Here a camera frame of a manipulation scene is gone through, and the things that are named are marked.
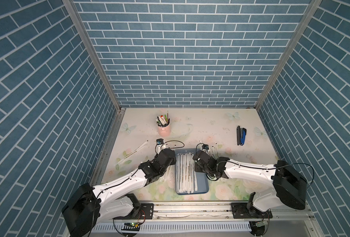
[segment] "brick wallpaper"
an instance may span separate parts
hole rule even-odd
[[[350,0],[321,2],[259,114],[280,157],[315,168],[324,235],[350,237]]]
[[[62,236],[114,113],[61,0],[0,0],[0,237]]]
[[[75,0],[123,107],[248,107],[310,0]]]

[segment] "black wire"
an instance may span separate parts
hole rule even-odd
[[[313,171],[313,175],[312,175],[312,181],[309,183],[308,187],[306,188],[306,190],[308,190],[308,188],[312,185],[313,181],[314,181],[314,168],[313,166],[311,166],[310,164],[307,164],[307,163],[292,163],[292,164],[288,164],[288,165],[284,165],[284,166],[281,166],[281,167],[275,167],[275,168],[270,168],[270,169],[267,169],[267,168],[257,168],[257,167],[250,167],[250,166],[245,166],[245,165],[241,165],[239,163],[235,163],[235,162],[231,162],[231,161],[220,161],[219,163],[217,163],[217,166],[216,166],[216,171],[218,172],[217,168],[219,167],[219,164],[221,162],[229,162],[229,163],[233,163],[235,165],[239,165],[239,166],[242,166],[242,167],[246,167],[246,168],[252,168],[252,169],[262,169],[262,170],[272,170],[272,169],[279,169],[279,168],[284,168],[284,167],[287,167],[287,166],[290,166],[290,165],[307,165],[309,167],[312,168],[312,171]]]
[[[211,177],[209,175],[207,175],[207,173],[205,173],[205,175],[206,175],[206,178],[209,179],[210,181],[217,181],[219,179],[219,178],[211,179]]]
[[[184,147],[184,143],[183,143],[183,142],[181,142],[181,141],[177,141],[177,142],[180,142],[181,144],[183,144],[183,146],[180,146],[180,147],[168,147],[168,149],[175,149],[175,148],[182,148],[182,147]]]
[[[162,149],[162,146],[163,146],[164,144],[168,143],[168,142],[170,142],[170,141],[167,141],[167,142],[163,143],[163,144],[161,145],[160,149]],[[177,142],[180,142],[181,144],[183,144],[183,146],[180,146],[180,147],[168,147],[168,149],[175,149],[175,148],[182,148],[182,147],[184,147],[184,143],[183,143],[183,142],[181,142],[181,141],[177,141]]]
[[[89,231],[89,233],[88,233],[88,236],[87,236],[87,237],[89,237],[89,235],[91,234],[91,231],[92,231],[92,225],[93,225],[93,223],[94,223],[94,217],[95,217],[95,208],[96,208],[96,204],[97,204],[97,198],[99,197],[99,195],[100,195],[101,193],[102,193],[102,192],[100,192],[100,193],[97,195],[97,197],[96,197],[96,202],[95,202],[95,206],[94,206],[94,211],[92,212],[91,230]]]
[[[114,227],[114,229],[120,234],[120,235],[122,235],[122,236],[128,236],[128,235],[124,235],[122,232],[120,232],[119,230],[117,230],[117,228],[116,228],[116,226],[114,225],[114,218],[113,218],[113,227]]]
[[[269,219],[267,220],[267,228],[266,228],[266,230],[264,231],[263,235],[264,235],[265,233],[267,233],[267,231],[269,230],[269,227],[270,227],[270,214],[269,214],[267,211],[266,211],[266,213],[267,213]]]
[[[96,204],[97,204],[97,198],[98,198],[98,197],[100,196],[100,194],[102,194],[102,192],[104,192],[105,190],[108,190],[108,189],[110,189],[110,188],[119,186],[119,185],[123,184],[125,181],[127,181],[128,179],[130,179],[130,178],[125,179],[122,183],[119,183],[119,184],[116,184],[116,185],[114,185],[114,186],[108,187],[108,188],[104,189],[103,191],[99,192],[99,194],[98,194],[97,197],[96,197],[96,202],[95,202],[95,206],[94,206],[94,211],[92,212],[91,230],[89,231],[87,237],[89,237],[89,235],[91,234],[91,231],[92,231],[92,225],[93,225],[93,223],[94,223],[94,216],[95,216],[95,208],[96,208]]]
[[[205,145],[204,143],[199,143],[199,144],[197,144],[197,145],[196,145],[196,148],[195,148],[195,155],[196,155],[196,152],[197,152],[197,146],[200,145],[200,144]]]

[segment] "robotic arm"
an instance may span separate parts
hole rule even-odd
[[[248,179],[269,187],[250,195],[246,210],[250,216],[257,218],[268,209],[283,204],[297,210],[305,209],[307,180],[287,162],[279,160],[273,165],[257,165],[226,157],[214,159],[208,155],[208,149],[208,145],[203,145],[202,150],[193,157],[208,176],[216,179]]]
[[[305,209],[306,179],[284,161],[275,165],[256,165],[237,162],[226,157],[217,160],[208,155],[208,145],[196,152],[193,160],[202,172],[214,178],[242,178],[271,187],[260,193],[252,193],[246,207],[233,210],[248,218],[265,216],[268,209],[285,204],[294,209]],[[138,169],[109,183],[91,187],[81,185],[62,208],[62,214],[72,237],[87,234],[99,222],[118,216],[135,218],[140,211],[140,202],[134,189],[157,181],[170,165],[176,163],[175,152],[166,148],[163,139],[157,140],[155,151],[160,151],[153,160],[141,163]]]
[[[141,204],[134,194],[127,193],[157,181],[168,166],[176,163],[175,152],[165,148],[163,139],[157,143],[156,150],[160,152],[153,160],[141,163],[133,172],[93,187],[85,183],[75,191],[62,208],[71,237],[87,234],[102,221],[118,216],[138,216]]]

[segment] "metal base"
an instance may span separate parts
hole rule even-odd
[[[97,161],[95,169],[92,173],[91,181],[89,182],[92,186],[99,185],[102,182],[109,157],[120,130],[122,119],[125,115],[125,110],[126,109],[122,108],[121,111],[116,113],[116,116],[114,117],[111,129],[109,130],[106,142],[104,143],[102,153],[100,154],[99,160]]]
[[[141,204],[141,209],[145,213],[145,218],[146,220],[151,220],[153,219],[153,211],[154,211],[154,204],[153,203],[143,203]],[[141,217],[140,220],[143,220],[143,213],[141,212]],[[138,215],[134,218],[130,216],[119,216],[116,217],[115,220],[133,220],[133,219],[138,219]]]
[[[247,203],[244,202],[233,202],[230,204],[231,205],[231,211],[233,213],[233,218],[234,219],[249,219],[249,218],[262,218],[262,219],[268,219],[272,218],[272,213],[271,210],[268,210],[267,212],[261,212],[256,210],[256,213],[258,217],[256,216],[251,216],[249,214],[249,210],[247,209]]]

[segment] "floral tablecloth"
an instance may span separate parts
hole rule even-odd
[[[128,108],[111,152],[103,183],[119,178],[137,168],[141,162],[154,158],[155,142],[161,138],[155,118],[167,112],[172,131],[169,137],[163,138],[164,141],[179,140],[185,144],[184,148],[194,149],[201,140],[217,147],[220,156],[254,164],[277,162],[276,153],[255,109]],[[237,126],[247,129],[243,146],[237,145]],[[146,140],[148,143],[144,148],[117,164]],[[160,179],[133,193],[139,200],[248,200],[250,193],[267,188],[245,179],[224,178],[209,181],[209,192],[205,194],[178,195],[174,187],[175,169],[172,169],[166,180]]]

